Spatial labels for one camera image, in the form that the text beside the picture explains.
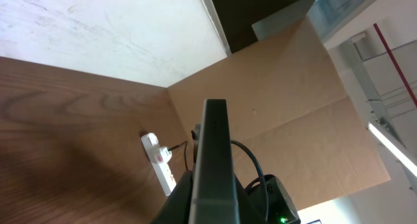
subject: power cord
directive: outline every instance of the power cord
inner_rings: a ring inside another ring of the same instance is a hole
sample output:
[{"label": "power cord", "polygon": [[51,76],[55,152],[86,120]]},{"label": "power cord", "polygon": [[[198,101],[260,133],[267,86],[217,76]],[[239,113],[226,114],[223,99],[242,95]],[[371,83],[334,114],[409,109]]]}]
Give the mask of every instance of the power cord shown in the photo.
[{"label": "power cord", "polygon": [[249,189],[257,182],[259,181],[261,183],[261,188],[262,188],[262,192],[263,192],[263,202],[264,202],[264,217],[265,217],[265,221],[268,222],[268,191],[266,190],[266,182],[265,182],[265,177],[263,176],[263,172],[262,172],[262,168],[261,165],[259,165],[259,162],[256,160],[256,157],[253,155],[253,153],[242,143],[236,141],[236,140],[231,140],[230,141],[232,144],[240,147],[252,160],[253,164],[255,165],[256,171],[258,173],[258,178],[255,179],[255,182],[251,182],[250,187],[247,186],[245,188],[245,190],[247,190],[247,188],[249,187]]},{"label": "power cord", "polygon": [[180,143],[178,145],[175,145],[175,146],[173,146],[173,147],[171,147],[171,148],[168,149],[168,151],[172,151],[172,150],[175,150],[175,149],[181,147],[182,145],[184,145],[184,161],[185,161],[185,169],[186,170],[188,170],[187,154],[186,154],[187,144],[188,144],[188,141],[184,141],[184,142],[182,142],[182,143]]}]

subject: electrical outlet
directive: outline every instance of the electrical outlet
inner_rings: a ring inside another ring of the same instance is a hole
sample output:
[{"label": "electrical outlet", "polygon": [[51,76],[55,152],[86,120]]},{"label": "electrical outlet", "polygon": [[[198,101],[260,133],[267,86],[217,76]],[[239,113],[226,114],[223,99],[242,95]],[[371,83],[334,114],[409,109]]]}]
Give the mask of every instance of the electrical outlet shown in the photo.
[{"label": "electrical outlet", "polygon": [[[168,152],[166,147],[159,145],[158,138],[154,133],[148,133],[142,136],[141,141],[158,177],[159,183],[161,183],[162,190],[166,196],[170,195],[177,185],[168,166],[168,161],[171,159],[171,152]],[[157,160],[161,156],[161,153],[169,153],[169,156]]]}]

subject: red cable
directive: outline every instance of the red cable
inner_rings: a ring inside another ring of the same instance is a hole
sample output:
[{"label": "red cable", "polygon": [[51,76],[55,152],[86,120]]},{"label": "red cable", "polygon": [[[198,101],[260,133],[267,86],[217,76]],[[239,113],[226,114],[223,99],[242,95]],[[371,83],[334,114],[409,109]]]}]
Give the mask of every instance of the red cable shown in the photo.
[{"label": "red cable", "polygon": [[403,74],[403,71],[401,71],[401,69],[400,69],[400,67],[399,67],[399,65],[398,65],[398,63],[397,63],[397,60],[395,59],[394,55],[392,54],[392,51],[391,51],[390,47],[389,47],[389,46],[388,46],[388,44],[386,43],[385,38],[384,38],[384,35],[382,35],[381,30],[379,29],[379,26],[378,26],[376,23],[374,23],[374,24],[373,24],[373,27],[374,27],[374,28],[375,28],[375,30],[377,31],[378,36],[379,36],[379,38],[380,38],[380,40],[381,40],[382,44],[384,44],[385,50],[386,50],[386,52],[388,53],[388,55],[390,56],[391,61],[392,61],[392,63],[394,64],[395,69],[396,69],[396,70],[397,70],[397,72],[398,72],[398,75],[400,76],[401,80],[403,81],[405,88],[406,88],[406,89],[407,89],[407,91],[409,92],[409,94],[410,94],[410,96],[411,96],[411,99],[412,99],[412,101],[414,102],[414,105],[417,107],[417,99],[416,99],[416,96],[414,95],[414,93],[413,93],[413,91],[412,91],[412,89],[411,89],[411,87],[410,87],[409,83],[408,83],[408,82],[407,82],[407,80],[405,79],[405,76],[404,76],[404,74]]}]

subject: wooden floor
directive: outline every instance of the wooden floor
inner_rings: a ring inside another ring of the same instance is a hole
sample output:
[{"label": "wooden floor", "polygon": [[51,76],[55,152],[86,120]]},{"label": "wooden floor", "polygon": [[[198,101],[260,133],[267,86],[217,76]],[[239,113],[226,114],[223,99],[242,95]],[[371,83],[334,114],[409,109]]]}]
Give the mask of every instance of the wooden floor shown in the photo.
[{"label": "wooden floor", "polygon": [[148,223],[165,197],[144,130],[186,139],[166,89],[0,57],[0,223]]}]

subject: fluorescent light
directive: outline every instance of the fluorescent light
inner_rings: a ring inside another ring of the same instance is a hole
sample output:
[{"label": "fluorescent light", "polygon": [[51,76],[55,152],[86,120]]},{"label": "fluorescent light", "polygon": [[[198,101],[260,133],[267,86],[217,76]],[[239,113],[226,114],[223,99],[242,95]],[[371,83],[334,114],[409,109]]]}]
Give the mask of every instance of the fluorescent light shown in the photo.
[{"label": "fluorescent light", "polygon": [[388,150],[409,169],[415,176],[417,176],[416,158],[411,155],[403,145],[394,137],[392,137],[386,130],[379,125],[369,122],[368,128],[373,135],[384,145]]}]

